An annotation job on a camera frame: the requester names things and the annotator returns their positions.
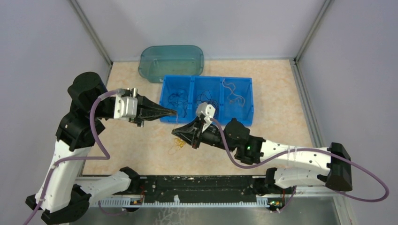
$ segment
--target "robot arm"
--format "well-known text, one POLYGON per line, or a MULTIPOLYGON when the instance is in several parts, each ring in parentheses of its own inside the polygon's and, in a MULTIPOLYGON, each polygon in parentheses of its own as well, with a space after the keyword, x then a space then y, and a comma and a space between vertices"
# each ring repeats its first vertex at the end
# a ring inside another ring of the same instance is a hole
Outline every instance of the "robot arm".
MULTIPOLYGON (((225 149, 220 132, 223 132, 228 149, 236 150, 234 158, 242 163, 258 164, 278 153, 287 151, 271 160, 267 170, 266 184, 285 189, 296 185, 325 185, 337 191, 351 191, 351 166, 325 154, 308 151, 296 151, 301 147, 279 144, 262 137, 250 135, 250 129, 233 118, 223 131, 212 124, 214 107, 207 103, 198 106, 198 116, 191 123, 176 128, 172 134, 183 139, 194 149, 205 143, 225 149)), ((350 156, 341 144, 332 143, 329 148, 317 148, 329 151, 350 160, 350 156)))
MULTIPOLYGON (((88 155, 95 144, 89 121, 91 106, 105 92, 105 85, 98 74, 93 72, 79 75, 68 88, 72 103, 70 112, 62 118, 56 132, 55 151, 47 172, 51 178, 46 193, 41 199, 46 183, 44 181, 40 190, 26 199, 31 209, 41 202, 40 208, 44 211, 42 219, 48 225, 76 221, 98 200, 127 189, 138 189, 139 175, 128 167, 86 186, 78 186, 75 179, 83 160, 64 161, 54 165, 63 158, 88 155)), ((143 127, 145 120, 152 121, 171 115, 176 115, 176 111, 150 101, 133 88, 120 90, 116 97, 101 101, 95 111, 94 123, 100 134, 105 129, 100 118, 126 120, 143 127)))

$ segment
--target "metal frame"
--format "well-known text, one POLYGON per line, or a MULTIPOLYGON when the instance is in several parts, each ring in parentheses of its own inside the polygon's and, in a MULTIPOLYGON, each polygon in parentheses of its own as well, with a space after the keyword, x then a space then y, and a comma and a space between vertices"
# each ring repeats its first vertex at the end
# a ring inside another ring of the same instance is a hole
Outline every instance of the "metal frame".
MULTIPOLYGON (((91 26, 90 22, 88 21, 87 17, 85 16, 83 10, 79 6, 77 0, 68 0, 72 8, 74 9, 76 15, 79 17, 84 29, 87 31, 88 35, 91 37, 94 45, 96 46, 98 52, 104 58, 104 60, 109 65, 107 78, 105 84, 109 80, 109 76, 112 70, 113 62, 110 59, 108 53, 105 50, 105 47, 102 45, 100 39, 98 38, 97 34, 95 33, 93 27, 91 26)), ((319 125, 314 113, 314 109, 311 104, 311 100, 307 91, 307 87, 305 84, 305 79, 303 73, 300 69, 300 60, 305 53, 308 46, 311 44, 312 39, 314 38, 316 31, 318 30, 325 14, 327 13, 328 9, 332 5, 334 0, 325 0, 323 6, 321 7, 307 37, 305 38, 302 46, 296 57, 289 59, 291 64, 291 69, 293 72, 294 80, 296 82, 299 98, 302 104, 302 108, 304 111, 304 116, 306 118, 307 126, 309 129, 311 141, 314 147, 321 147, 324 146, 324 141, 319 129, 319 125)), ((98 179, 98 177, 79 177, 77 180, 83 181, 87 179, 98 179)), ((311 196, 333 196, 336 212, 339 217, 341 224, 349 224, 349 225, 356 225, 357 220, 355 218, 354 212, 352 210, 350 200, 346 197, 342 197, 341 195, 337 195, 334 192, 331 192, 327 188, 321 187, 301 187, 297 189, 297 197, 311 197, 311 196)))
POLYGON ((107 84, 108 80, 109 80, 109 75, 112 70, 113 62, 110 59, 104 45, 101 43, 100 38, 97 36, 93 27, 91 26, 90 22, 88 21, 87 17, 85 16, 85 14, 84 14, 82 8, 80 7, 79 3, 77 2, 77 0, 68 0, 68 2, 70 4, 70 6, 73 8, 73 10, 75 11, 77 17, 79 18, 80 22, 82 23, 82 26, 86 30, 87 34, 90 36, 90 38, 91 38, 93 44, 95 45, 95 47, 97 48, 98 52, 101 54, 101 56, 104 58, 105 62, 107 62, 108 66, 109 66, 106 80, 105 80, 105 84, 107 84))

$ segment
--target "wire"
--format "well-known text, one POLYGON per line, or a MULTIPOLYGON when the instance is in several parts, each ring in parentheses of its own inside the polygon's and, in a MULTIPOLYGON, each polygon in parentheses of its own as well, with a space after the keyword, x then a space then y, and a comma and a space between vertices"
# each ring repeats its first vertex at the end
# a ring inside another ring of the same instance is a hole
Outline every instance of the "wire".
POLYGON ((282 196, 282 202, 285 202, 285 189, 282 190, 283 196, 282 196))
MULTIPOLYGON (((178 114, 176 115, 176 124, 173 127, 173 131, 175 130, 176 126, 178 126, 178 114)), ((186 144, 185 141, 183 141, 181 138, 179 137, 175 137, 174 138, 174 144, 176 146, 178 146, 180 149, 182 149, 184 147, 184 145, 186 144)))
POLYGON ((293 196, 296 194, 296 188, 297 188, 297 186, 294 186, 294 187, 293 187, 293 191, 292 191, 292 193, 291 193, 291 195, 290 195, 290 198, 287 200, 287 203, 286 203, 280 210, 271 211, 271 212, 278 212, 278 213, 283 212, 283 211, 287 208, 287 206, 290 204, 290 202, 292 201, 293 196))
POLYGON ((187 91, 184 89, 177 89, 174 93, 171 93, 167 98, 168 104, 166 108, 171 108, 174 110, 182 110, 183 118, 187 115, 187 108, 188 108, 188 94, 187 91))
POLYGON ((145 197, 145 190, 144 190, 144 186, 141 186, 141 189, 142 189, 142 191, 141 191, 141 193, 139 194, 139 197, 140 197, 140 202, 142 203, 143 201, 144 201, 144 197, 145 197))
POLYGON ((51 176, 54 173, 54 170, 58 167, 58 165, 60 163, 65 163, 67 161, 72 161, 72 160, 108 160, 111 158, 110 154, 108 153, 108 151, 105 149, 104 145, 102 144, 100 138, 98 137, 98 133, 97 130, 95 129, 95 120, 94 120, 94 115, 95 115, 95 110, 97 109, 98 104, 104 100, 107 97, 110 97, 112 95, 115 95, 117 93, 122 93, 124 92, 123 89, 116 89, 116 90, 111 90, 108 92, 105 92, 104 94, 100 95, 92 104, 91 107, 91 111, 90 111, 90 129, 92 132, 92 135, 95 139, 95 142, 98 144, 99 149, 101 149, 102 153, 105 156, 90 156, 90 157, 79 157, 79 156, 71 156, 71 157, 65 157, 62 158, 58 161, 56 161, 48 170, 46 179, 44 180, 44 184, 43 184, 43 189, 41 191, 41 195, 39 198, 39 201, 35 207, 35 209, 32 211, 32 213, 29 215, 29 217, 25 220, 25 222, 23 223, 23 225, 27 225, 32 218, 34 217, 34 215, 37 213, 37 211, 40 209, 41 205, 43 204, 43 201, 45 200, 44 197, 46 195, 47 189, 48 189, 48 185, 50 183, 50 179, 51 176))
MULTIPOLYGON (((237 162, 234 160, 234 158, 232 157, 232 154, 231 154, 231 152, 230 152, 230 150, 229 150, 229 148, 228 148, 227 141, 226 141, 226 139, 225 139, 225 134, 224 134, 224 132, 222 131, 221 124, 220 124, 216 119, 214 119, 214 118, 211 118, 210 120, 213 121, 213 122, 217 125, 217 127, 218 127, 218 129, 219 129, 219 131, 220 131, 220 134, 221 134, 222 143, 224 144, 224 148, 225 148, 225 150, 227 151, 228 157, 230 158, 231 162, 232 162, 234 165, 236 165, 237 167, 239 167, 239 168, 242 168, 242 169, 253 169, 253 168, 259 167, 259 166, 261 166, 261 165, 264 165, 265 163, 271 161, 271 160, 274 159, 274 158, 277 158, 277 157, 282 156, 282 155, 285 155, 285 154, 287 154, 287 153, 289 153, 289 152, 291 152, 291 151, 294 151, 294 150, 286 150, 286 151, 283 151, 283 152, 279 152, 279 153, 277 153, 277 154, 275 154, 275 155, 273 155, 273 156, 267 158, 266 160, 264 160, 264 161, 262 161, 262 162, 260 162, 260 163, 258 163, 258 164, 256 164, 256 165, 241 165, 241 164, 237 163, 237 162)), ((333 154, 333 153, 331 153, 331 152, 322 151, 322 150, 319 150, 319 149, 301 148, 301 149, 296 149, 295 151, 310 151, 310 152, 317 152, 317 153, 325 154, 325 155, 334 157, 334 158, 336 158, 336 159, 339 159, 339 160, 341 160, 341 161, 343 161, 343 162, 345 162, 345 163, 348 163, 348 164, 350 164, 350 165, 352 165, 352 166, 354 166, 354 167, 356 167, 356 168, 362 170, 363 172, 365 172, 366 174, 368 174, 369 176, 371 176, 372 178, 374 178, 377 182, 379 182, 379 183, 383 186, 383 188, 384 188, 384 190, 385 190, 385 194, 384 194, 382 197, 376 198, 376 199, 358 198, 358 197, 355 197, 355 196, 346 194, 345 192, 336 191, 337 193, 339 193, 339 194, 341 194, 341 195, 344 195, 344 196, 346 196, 346 197, 348 197, 348 198, 352 198, 352 199, 357 200, 357 201, 367 202, 367 203, 370 203, 370 202, 371 202, 371 203, 376 203, 376 202, 383 201, 384 199, 386 199, 386 198, 388 197, 388 195, 390 195, 390 189, 388 188, 388 186, 387 186, 379 177, 377 177, 375 174, 371 173, 369 170, 365 169, 364 167, 362 167, 362 166, 360 166, 360 165, 358 165, 358 164, 356 164, 356 163, 354 163, 354 162, 351 162, 351 161, 348 160, 348 159, 345 159, 345 158, 343 158, 343 157, 341 157, 341 156, 338 156, 338 155, 336 155, 336 154, 333 154)))
POLYGON ((234 103, 234 102, 236 102, 237 100, 241 100, 242 101, 242 103, 240 104, 239 103, 239 101, 238 101, 238 105, 240 105, 241 107, 243 107, 244 105, 245 105, 245 98, 243 97, 243 96, 241 96, 241 95, 237 95, 237 94, 235 94, 234 93, 234 91, 235 91, 235 89, 236 89, 236 87, 235 87, 235 84, 234 83, 225 83, 225 79, 222 81, 222 86, 223 87, 225 87, 225 88, 228 88, 230 91, 231 91, 231 93, 227 96, 227 99, 230 101, 230 104, 232 104, 232 103, 234 103), (232 84, 232 86, 234 87, 234 89, 231 89, 230 87, 228 87, 227 85, 230 85, 230 84, 232 84), (236 98, 234 98, 234 99, 230 99, 230 96, 231 95, 235 95, 236 96, 236 98))

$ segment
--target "purple cable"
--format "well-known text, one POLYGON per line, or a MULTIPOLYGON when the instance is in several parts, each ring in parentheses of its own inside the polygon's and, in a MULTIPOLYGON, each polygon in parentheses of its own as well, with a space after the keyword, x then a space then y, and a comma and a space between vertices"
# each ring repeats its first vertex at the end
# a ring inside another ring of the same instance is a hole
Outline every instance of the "purple cable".
POLYGON ((40 199, 39 202, 37 203, 35 209, 32 211, 32 213, 29 215, 29 217, 26 219, 26 221, 23 223, 23 225, 27 225, 34 215, 37 213, 37 211, 40 209, 44 196, 46 195, 46 191, 48 189, 48 184, 50 183, 51 176, 55 170, 55 168, 62 162, 66 161, 71 161, 71 160, 108 160, 111 158, 110 154, 108 151, 105 149, 104 145, 102 144, 100 138, 98 137, 97 130, 95 129, 95 120, 94 120, 94 115, 95 115, 95 110, 97 109, 98 104, 104 100, 107 97, 110 97, 112 95, 115 95, 116 93, 122 91, 121 89, 116 89, 116 90, 111 90, 108 92, 105 92, 104 94, 100 95, 92 104, 91 111, 90 111, 90 128, 92 135, 94 137, 95 142, 98 144, 99 149, 101 149, 102 153, 104 153, 105 156, 91 156, 91 157, 78 157, 78 156, 71 156, 71 157, 65 157, 62 158, 58 161, 56 161, 48 170, 48 174, 46 176, 46 179, 44 180, 44 185, 43 185, 43 190, 41 191, 40 199))
MULTIPOLYGON (((222 138, 222 142, 223 142, 223 144, 224 144, 225 150, 227 151, 228 157, 230 158, 231 162, 232 162, 234 165, 236 165, 237 167, 239 167, 239 168, 242 168, 242 169, 253 169, 253 168, 259 167, 259 166, 261 166, 261 165, 264 165, 265 163, 271 161, 271 160, 274 159, 274 158, 277 158, 277 157, 279 157, 279 156, 282 156, 282 155, 287 154, 287 153, 290 152, 290 151, 288 151, 288 150, 287 150, 287 151, 283 151, 283 152, 279 152, 279 153, 277 153, 277 154, 275 154, 275 155, 273 155, 273 156, 267 158, 266 160, 264 160, 264 161, 262 161, 262 162, 260 162, 260 163, 258 163, 258 164, 256 164, 256 165, 241 165, 241 164, 237 163, 237 162, 234 160, 234 158, 233 158, 233 156, 232 156, 232 154, 231 154, 231 152, 230 152, 230 150, 229 150, 229 148, 228 148, 227 140, 225 139, 225 134, 224 134, 224 132, 222 131, 221 124, 220 124, 216 119, 214 119, 214 118, 211 118, 211 121, 213 121, 213 122, 217 125, 217 127, 218 127, 218 129, 219 129, 219 131, 220 131, 221 138, 222 138)), ((374 178, 377 182, 379 182, 379 183, 383 186, 383 188, 384 188, 384 190, 385 190, 385 194, 384 194, 381 198, 376 198, 376 199, 358 198, 358 197, 355 197, 355 196, 352 196, 352 195, 348 195, 348 194, 346 194, 345 192, 336 191, 337 193, 339 193, 339 194, 341 194, 341 195, 344 195, 344 196, 346 196, 346 197, 348 197, 348 198, 352 198, 352 199, 354 199, 354 200, 358 200, 358 201, 361 201, 361 202, 376 203, 376 202, 383 201, 383 200, 386 199, 386 198, 388 197, 388 195, 390 194, 390 190, 389 190, 388 186, 387 186, 379 177, 377 177, 376 175, 374 175, 373 173, 371 173, 369 170, 365 169, 364 167, 362 167, 362 166, 360 166, 360 165, 358 165, 358 164, 356 164, 356 163, 354 163, 354 162, 351 162, 351 161, 348 160, 348 159, 345 159, 345 158, 343 158, 343 157, 341 157, 341 156, 338 156, 338 155, 336 155, 336 154, 330 153, 330 152, 328 152, 328 151, 322 151, 322 150, 319 150, 319 149, 301 148, 301 149, 296 149, 296 151, 317 152, 317 153, 325 154, 325 155, 328 155, 328 156, 331 156, 331 157, 340 159, 341 161, 343 161, 343 162, 345 162, 345 163, 348 163, 348 164, 350 164, 350 165, 353 165, 354 167, 356 167, 356 168, 362 170, 363 172, 365 172, 366 174, 368 174, 369 176, 371 176, 372 178, 374 178)))
POLYGON ((286 205, 284 205, 279 211, 271 211, 271 212, 279 212, 279 213, 283 212, 287 208, 287 206, 290 204, 291 200, 293 199, 293 195, 295 195, 295 193, 296 193, 296 188, 297 188, 297 186, 293 187, 293 191, 290 195, 290 198, 287 200, 286 205))

